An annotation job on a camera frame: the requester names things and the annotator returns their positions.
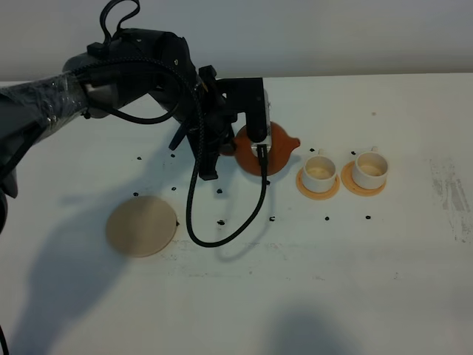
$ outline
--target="white table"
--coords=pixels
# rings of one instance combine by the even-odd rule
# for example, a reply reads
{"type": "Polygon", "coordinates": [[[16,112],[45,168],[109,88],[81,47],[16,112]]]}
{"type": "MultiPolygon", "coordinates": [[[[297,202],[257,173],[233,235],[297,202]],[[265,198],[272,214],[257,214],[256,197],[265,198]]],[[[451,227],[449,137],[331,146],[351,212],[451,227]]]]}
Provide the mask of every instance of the white table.
{"type": "MultiPolygon", "coordinates": [[[[270,178],[253,224],[222,248],[186,233],[193,157],[186,142],[175,158],[167,149],[177,123],[77,119],[31,149],[0,236],[13,354],[473,352],[473,75],[269,78],[265,88],[272,120],[302,145],[270,178]],[[390,162],[379,196],[299,194],[310,148],[340,171],[371,146],[390,162]],[[180,226],[164,251],[128,260],[104,225],[134,192],[167,200],[180,226]]],[[[127,108],[159,111],[149,98],[127,108]]],[[[206,240],[237,228],[260,188],[233,158],[217,169],[195,197],[206,240]]]]}

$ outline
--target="round mat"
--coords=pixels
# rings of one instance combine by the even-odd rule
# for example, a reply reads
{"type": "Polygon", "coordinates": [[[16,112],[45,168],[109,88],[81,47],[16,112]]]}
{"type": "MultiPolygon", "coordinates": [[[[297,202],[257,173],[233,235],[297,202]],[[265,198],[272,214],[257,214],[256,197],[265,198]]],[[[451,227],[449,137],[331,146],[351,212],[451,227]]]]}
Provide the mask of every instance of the round mat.
{"type": "Polygon", "coordinates": [[[355,165],[355,161],[350,161],[341,170],[341,181],[343,181],[343,184],[349,191],[351,191],[352,193],[358,196],[370,197],[370,196],[375,196],[384,190],[384,187],[386,186],[386,181],[384,182],[383,185],[373,190],[363,189],[362,187],[356,185],[355,181],[353,181],[353,178],[352,178],[352,169],[354,165],[355,165]]]}
{"type": "Polygon", "coordinates": [[[121,254],[148,257],[172,240],[177,218],[158,197],[134,197],[117,207],[106,222],[106,239],[121,254]]]}
{"type": "Polygon", "coordinates": [[[326,192],[322,192],[318,194],[316,192],[310,191],[304,186],[304,184],[302,184],[302,169],[300,169],[299,172],[297,173],[296,185],[297,185],[297,189],[305,197],[311,198],[312,200],[328,200],[329,198],[333,197],[337,193],[338,189],[340,189],[340,179],[338,178],[338,175],[337,175],[335,178],[335,183],[333,183],[332,188],[326,192]]]}

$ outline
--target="white cup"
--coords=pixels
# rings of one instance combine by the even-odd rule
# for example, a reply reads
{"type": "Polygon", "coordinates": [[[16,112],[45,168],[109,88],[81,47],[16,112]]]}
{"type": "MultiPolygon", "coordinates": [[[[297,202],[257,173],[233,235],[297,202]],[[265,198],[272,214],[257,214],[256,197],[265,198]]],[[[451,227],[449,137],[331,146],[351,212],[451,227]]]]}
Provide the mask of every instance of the white cup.
{"type": "Polygon", "coordinates": [[[352,178],[363,189],[373,190],[382,186],[387,178],[388,163],[373,147],[371,152],[361,153],[353,165],[352,178]]]}
{"type": "Polygon", "coordinates": [[[324,156],[324,151],[308,158],[302,169],[302,185],[307,190],[321,194],[330,190],[335,183],[336,167],[331,159],[324,156]]]}

